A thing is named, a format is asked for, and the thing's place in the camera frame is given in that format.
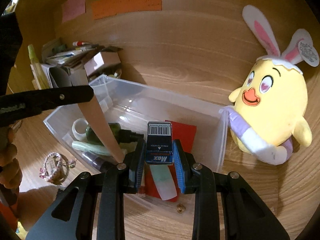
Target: metal screw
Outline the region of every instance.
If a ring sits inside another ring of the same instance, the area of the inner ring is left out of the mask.
[[[82,173],[81,179],[86,179],[87,177],[89,177],[89,175],[90,175],[90,173],[85,171],[85,172]]]
[[[230,177],[233,179],[238,179],[240,177],[240,175],[239,175],[239,173],[233,171],[233,172],[230,172]]]
[[[125,163],[119,163],[119,164],[117,165],[117,169],[118,169],[118,170],[124,170],[126,167],[127,167],[127,165],[125,165]]]
[[[182,204],[178,204],[177,205],[177,212],[178,213],[183,213],[184,211],[186,210],[186,207],[184,206],[184,205],[182,205]]]
[[[201,163],[195,163],[195,164],[192,165],[192,167],[195,170],[201,170],[202,169],[202,164]]]

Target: tape roll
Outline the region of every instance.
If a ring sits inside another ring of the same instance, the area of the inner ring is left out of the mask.
[[[87,142],[87,136],[85,135],[87,127],[88,122],[84,118],[79,118],[73,122],[72,133],[78,141]]]

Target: heart-shaped eye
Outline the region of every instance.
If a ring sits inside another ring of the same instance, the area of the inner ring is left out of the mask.
[[[254,78],[254,71],[252,71],[248,77],[247,86],[250,86],[253,78]]]
[[[260,87],[259,87],[260,93],[262,94],[266,93],[272,87],[272,85],[273,85],[272,76],[265,76],[260,83]]]

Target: small cardboard box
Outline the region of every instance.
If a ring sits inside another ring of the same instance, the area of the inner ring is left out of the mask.
[[[172,165],[172,128],[170,122],[149,122],[146,164]]]
[[[98,70],[102,70],[106,67],[111,67],[121,63],[117,52],[99,52],[87,63],[84,64],[84,69],[87,76],[93,75]]]

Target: barcode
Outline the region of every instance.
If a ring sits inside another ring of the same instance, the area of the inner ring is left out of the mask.
[[[148,135],[171,135],[171,124],[150,123]]]

